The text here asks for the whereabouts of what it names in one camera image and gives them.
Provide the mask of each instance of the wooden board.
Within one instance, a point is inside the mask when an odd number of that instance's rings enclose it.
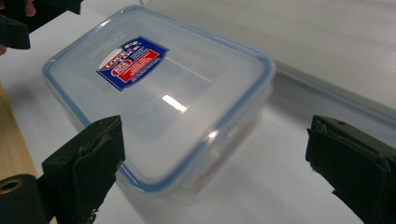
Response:
[[[12,115],[6,92],[0,83],[0,179],[20,174],[37,176],[35,165]]]

